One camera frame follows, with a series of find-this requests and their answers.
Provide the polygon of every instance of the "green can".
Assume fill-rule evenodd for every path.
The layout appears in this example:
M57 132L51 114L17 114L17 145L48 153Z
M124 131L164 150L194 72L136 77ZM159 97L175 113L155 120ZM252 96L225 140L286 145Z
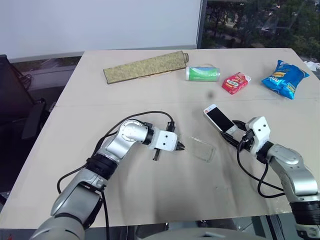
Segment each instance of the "green can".
M220 69L208 66L187 66L185 79L187 81L217 82L220 77Z

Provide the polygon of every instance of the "black cable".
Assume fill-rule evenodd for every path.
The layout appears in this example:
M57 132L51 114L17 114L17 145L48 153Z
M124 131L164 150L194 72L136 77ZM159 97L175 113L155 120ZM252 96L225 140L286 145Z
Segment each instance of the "black cable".
M104 191L101 192L103 209L104 209L104 218L105 218L105 236L106 240L110 239L110 231L109 231L109 217L108 217L108 209L107 209L107 201Z
M31 74L23 75L12 63L10 63L10 66L13 72L15 73L16 77L20 80L20 82L25 87L25 89L28 90L31 85L33 76Z
M257 190L258 190L259 195L260 195L261 197L266 198L266 199L273 199L273 198L277 198L277 197L280 197L280 196L285 195L284 192L278 193L278 194L274 194L274 195L264 195L264 194L261 192L261 185L262 185L262 183L263 183L263 181L264 181L264 179L265 179L265 177L266 177L266 175L267 175L268 169L269 169L269 163L266 163L266 164L265 164L264 172L263 172L263 174L262 174L262 177L261 177L260 180L259 180L258 187L257 187Z
M250 178L253 178L253 179L256 180L256 181L260 181L259 178L253 176L250 172L248 172L248 171L244 168L244 166L241 164L241 162L240 162L240 151L241 151L241 147L242 147L243 144L244 144L244 141L241 140L240 143L239 143L239 145L238 145L237 148L236 148L236 159L237 159L238 165L239 165L239 167L240 167ZM284 191L284 190L283 190L282 188L280 188L280 187L277 187L277 186L275 186L275 185L272 185L272 184L270 184L270 183L268 183L268 182L263 181L263 179L262 179L261 183L262 183L262 184L265 184L265 185L267 185L267 186L269 186L269 187L271 187L271 188L277 189L277 190L279 190L279 191Z
M87 166L87 163L82 165L81 167L67 173L66 175L63 175L62 177L60 177L60 179L58 180L58 182L56 183L56 189L58 190L58 193L60 194L61 193L61 189L60 189L60 183L63 179L65 179L66 177L72 175L72 174L75 174L76 172L80 171L81 169L85 168Z
M280 220L280 217L279 217L279 215L278 215L278 214L277 214L277 215L275 215L275 217L276 217L276 219L277 219L277 220L278 220L278 222L279 222L280 230L281 230L281 234L282 234L283 239L285 240L286 238L285 238L284 229L283 229L283 227L282 227L282 222L281 222L281 220Z
M110 133L116 128L118 127L120 124L122 124L125 120L131 119L133 117L137 117L137 116L141 116L141 115L146 115L146 114L164 114L166 116L168 116L170 118L171 122L175 122L174 119L165 111L145 111L145 112L141 112L141 113L137 113L137 114L133 114L130 116L127 116L126 118L122 119L121 121L119 121L116 125L114 125L102 138L99 139L99 141L97 142L94 151L91 155L91 157L93 157L96 152L98 151L98 149L101 147L102 143L104 142L105 138L107 138L108 136L110 136Z

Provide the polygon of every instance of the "snack package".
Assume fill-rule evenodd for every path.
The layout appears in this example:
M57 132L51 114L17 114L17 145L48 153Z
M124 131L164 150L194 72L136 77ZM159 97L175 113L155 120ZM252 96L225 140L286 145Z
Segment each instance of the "snack package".
M223 81L222 87L230 94L235 94L248 84L251 77L242 72L238 72Z
M274 73L263 79L262 82L276 93L294 99L298 84L303 78L307 77L309 77L309 74L297 66L278 60Z

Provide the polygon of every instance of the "black cable bundle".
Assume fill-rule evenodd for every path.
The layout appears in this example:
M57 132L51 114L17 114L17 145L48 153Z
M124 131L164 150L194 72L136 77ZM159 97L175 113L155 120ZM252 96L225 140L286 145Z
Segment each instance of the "black cable bundle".
M250 172L248 172L248 171L244 168L244 166L243 166L243 165L241 164L241 162L240 162L240 151L242 150L242 147L243 147L243 144L244 144L244 143L245 143L245 142L244 142L243 139L239 142L239 145L238 145L237 148L236 148L236 159L237 159L237 162L238 162L239 167L240 167L250 178L252 178L252 179L254 179L254 180L256 180L256 181L259 182L259 183L258 183L258 186L257 186L257 191L258 191L259 195L260 195L261 197L267 198L267 199L277 198L277 197L280 197L280 196L285 195L285 193L283 192L284 190L283 190L282 188L280 188L280 187L278 187L278 186L275 186L275 185L272 185L272 184L264 181L264 179L265 179L265 177L266 177L266 175L267 175L268 169L269 169L269 164L268 164L268 163L265 164L265 169L264 169L264 172L263 172L263 174L262 174L262 176L261 176L260 179L257 178L257 177L255 177L255 176L253 176ZM274 189L277 189L277 190L279 190L279 191L282 191L282 193L278 193L278 194L275 194L275 195L264 195L264 194L261 192L261 185L262 185L262 184L265 184L265 185L267 185L267 186L269 186L269 187L271 187L271 188L274 188Z

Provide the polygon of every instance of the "window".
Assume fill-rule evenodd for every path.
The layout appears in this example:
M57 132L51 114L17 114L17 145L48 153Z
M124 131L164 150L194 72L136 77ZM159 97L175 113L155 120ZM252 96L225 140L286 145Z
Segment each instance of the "window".
M292 48L319 62L319 0L208 0L201 48Z

